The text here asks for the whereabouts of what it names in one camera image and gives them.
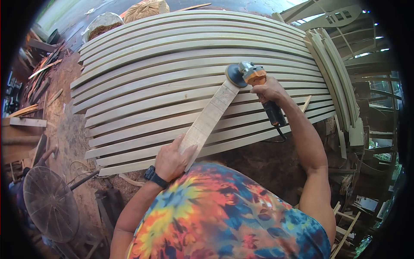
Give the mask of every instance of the sawdust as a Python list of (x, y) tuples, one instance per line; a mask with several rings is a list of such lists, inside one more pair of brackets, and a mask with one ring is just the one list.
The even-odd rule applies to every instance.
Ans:
[(95, 30), (91, 31), (91, 33), (89, 34), (88, 41), (92, 40), (93, 38), (96, 38), (97, 36), (107, 32), (107, 31), (112, 30), (113, 28), (121, 26), (121, 25), (122, 25), (122, 23), (116, 22), (116, 23), (108, 25), (108, 26), (105, 26), (105, 25), (98, 26)]

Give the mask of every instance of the burlap sack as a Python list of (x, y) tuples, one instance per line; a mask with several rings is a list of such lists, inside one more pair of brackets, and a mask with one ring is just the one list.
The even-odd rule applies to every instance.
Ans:
[(170, 7), (164, 0), (142, 1), (128, 8), (124, 16), (124, 23), (166, 12), (170, 12)]

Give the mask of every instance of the tie-dye shirt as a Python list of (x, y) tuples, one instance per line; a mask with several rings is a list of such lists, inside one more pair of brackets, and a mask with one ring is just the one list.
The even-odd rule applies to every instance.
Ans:
[(328, 258), (313, 218), (228, 167), (194, 164), (155, 198), (128, 258)]

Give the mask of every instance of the left hand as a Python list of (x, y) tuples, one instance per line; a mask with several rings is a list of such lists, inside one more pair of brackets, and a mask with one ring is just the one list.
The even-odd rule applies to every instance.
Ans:
[(180, 176), (188, 161), (197, 150), (197, 144), (188, 147), (183, 154), (178, 152), (178, 147), (183, 141), (185, 133), (179, 135), (170, 145), (161, 147), (155, 157), (155, 172), (167, 182)]

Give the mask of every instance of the angle grinder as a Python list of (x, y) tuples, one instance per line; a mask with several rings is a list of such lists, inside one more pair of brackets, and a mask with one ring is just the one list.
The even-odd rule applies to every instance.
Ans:
[[(246, 87), (247, 85), (263, 85), (266, 83), (266, 70), (263, 66), (255, 65), (253, 62), (242, 61), (239, 64), (231, 64), (226, 68), (227, 78), (239, 87)], [(264, 95), (257, 94), (259, 101), (263, 105), (270, 123), (276, 127), (284, 142), (285, 135), (279, 127), (286, 125), (286, 120), (282, 114), (280, 107), (273, 101), (267, 100)]]

